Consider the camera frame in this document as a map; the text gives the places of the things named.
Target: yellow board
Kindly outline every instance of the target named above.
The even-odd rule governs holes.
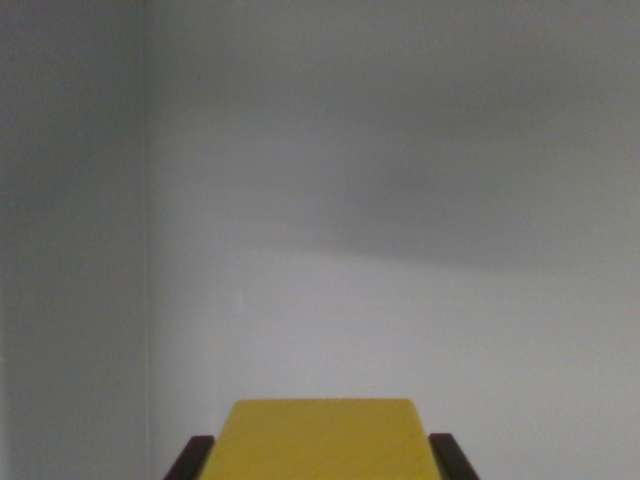
[[[409,400],[243,400],[200,480],[440,480]]]

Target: yellow surface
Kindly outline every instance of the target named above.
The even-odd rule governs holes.
[[[409,400],[244,400],[200,480],[440,480]]]

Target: black edge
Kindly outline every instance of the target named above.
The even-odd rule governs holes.
[[[164,480],[196,480],[214,442],[212,435],[191,437]]]
[[[453,435],[432,433],[429,442],[451,480],[480,480]]]

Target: yellow top plate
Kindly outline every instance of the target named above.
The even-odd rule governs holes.
[[[243,400],[200,480],[440,480],[410,400]]]

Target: yellow panel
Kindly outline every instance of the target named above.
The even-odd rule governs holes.
[[[200,480],[440,480],[409,400],[236,403]]]

